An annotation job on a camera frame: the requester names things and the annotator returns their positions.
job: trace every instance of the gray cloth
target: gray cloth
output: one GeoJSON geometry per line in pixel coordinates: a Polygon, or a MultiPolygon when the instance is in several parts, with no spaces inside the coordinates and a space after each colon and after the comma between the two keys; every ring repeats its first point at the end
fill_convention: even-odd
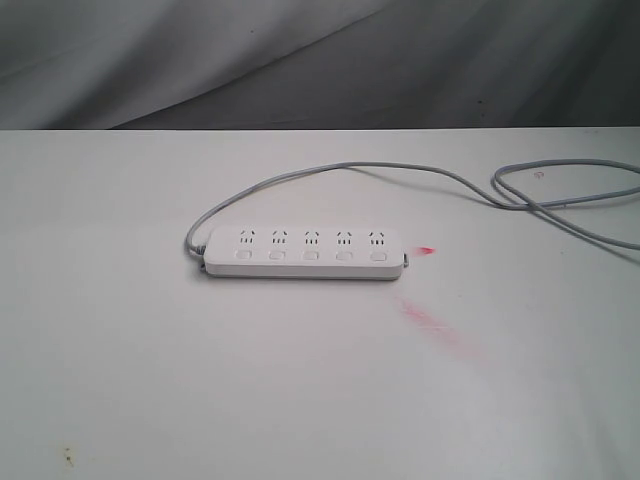
{"type": "Polygon", "coordinates": [[[640,124],[636,0],[0,0],[0,128],[640,124]]]}

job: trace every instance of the white power strip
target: white power strip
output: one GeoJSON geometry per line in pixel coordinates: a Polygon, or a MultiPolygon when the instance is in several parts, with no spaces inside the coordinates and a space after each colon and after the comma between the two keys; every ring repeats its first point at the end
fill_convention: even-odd
{"type": "Polygon", "coordinates": [[[204,263],[219,277],[394,280],[406,257],[385,228],[223,226],[211,232],[204,263]]]}

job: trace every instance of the power cord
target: power cord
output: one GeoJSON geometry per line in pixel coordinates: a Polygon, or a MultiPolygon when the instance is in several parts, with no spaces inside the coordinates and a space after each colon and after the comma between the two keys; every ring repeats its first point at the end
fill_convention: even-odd
{"type": "Polygon", "coordinates": [[[621,170],[626,170],[627,172],[640,174],[640,167],[636,167],[634,165],[629,165],[627,163],[621,162],[613,162],[610,160],[590,160],[590,159],[566,159],[566,160],[539,160],[535,162],[529,163],[521,163],[516,165],[507,165],[505,167],[499,168],[493,174],[491,179],[491,185],[498,193],[504,193],[503,191],[509,192],[515,195],[517,198],[522,200],[523,203],[517,203],[513,201],[513,203],[506,203],[501,200],[498,200],[477,187],[469,180],[450,172],[448,170],[444,170],[442,168],[437,167],[426,167],[423,165],[413,165],[410,163],[393,163],[393,162],[341,162],[341,163],[333,163],[329,165],[321,165],[319,167],[313,168],[305,168],[303,170],[296,170],[294,172],[283,173],[282,175],[276,175],[275,177],[268,178],[263,180],[262,182],[256,183],[252,187],[249,187],[240,193],[233,195],[232,197],[226,199],[224,202],[219,203],[211,210],[202,215],[193,226],[189,229],[187,233],[187,237],[185,238],[186,248],[194,255],[201,256],[204,254],[206,249],[206,245],[194,245],[193,244],[193,235],[196,230],[202,226],[204,222],[209,220],[219,211],[225,209],[229,205],[237,202],[238,200],[242,200],[243,198],[251,195],[252,193],[256,193],[264,188],[276,185],[281,182],[285,182],[288,180],[293,180],[300,177],[306,177],[307,175],[313,175],[321,172],[328,172],[330,170],[340,170],[343,168],[356,168],[356,167],[373,167],[373,168],[399,168],[406,170],[418,170],[421,172],[429,172],[436,173],[438,175],[444,175],[445,177],[449,177],[456,182],[460,182],[465,187],[473,190],[477,195],[485,199],[490,205],[501,208],[503,210],[521,210],[521,211],[529,211],[529,212],[539,212],[549,219],[551,219],[557,226],[565,227],[567,230],[577,234],[578,236],[582,236],[584,238],[588,238],[591,240],[595,240],[600,243],[613,245],[615,247],[626,248],[630,250],[640,250],[640,244],[624,242],[622,240],[616,240],[615,238],[605,237],[603,235],[599,235],[597,233],[591,232],[585,228],[576,225],[564,218],[556,215],[551,211],[551,209],[556,207],[565,207],[567,205],[577,205],[580,203],[587,202],[595,202],[597,200],[607,200],[611,198],[619,198],[626,197],[628,195],[634,195],[640,193],[640,186],[629,188],[627,190],[620,190],[615,192],[601,193],[598,195],[588,195],[585,197],[575,197],[575,198],[567,198],[564,200],[553,200],[550,202],[536,202],[528,195],[524,194],[517,188],[509,185],[505,180],[504,176],[514,172],[520,172],[523,170],[530,169],[540,169],[544,167],[553,167],[553,166],[567,166],[567,165],[596,165],[601,167],[610,167],[610,168],[618,168],[621,170]]]}

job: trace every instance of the white table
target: white table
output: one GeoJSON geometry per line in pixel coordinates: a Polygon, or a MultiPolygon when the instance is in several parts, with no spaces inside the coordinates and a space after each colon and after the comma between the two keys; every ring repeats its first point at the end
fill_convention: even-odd
{"type": "MultiPolygon", "coordinates": [[[[182,241],[321,163],[489,188],[505,164],[639,153],[632,128],[0,133],[0,478],[638,478],[640,254],[383,171],[280,185],[209,227],[376,224],[436,249],[396,282],[212,279],[182,241]]],[[[536,173],[512,180],[540,199],[638,182],[536,173]]],[[[640,241],[640,203],[611,203],[562,213],[640,241]]]]}

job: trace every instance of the power strip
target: power strip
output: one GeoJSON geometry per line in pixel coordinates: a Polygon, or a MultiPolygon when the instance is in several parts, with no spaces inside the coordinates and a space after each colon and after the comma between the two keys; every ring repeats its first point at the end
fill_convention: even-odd
{"type": "Polygon", "coordinates": [[[217,277],[395,280],[406,256],[386,228],[222,226],[211,232],[204,264],[217,277]]]}

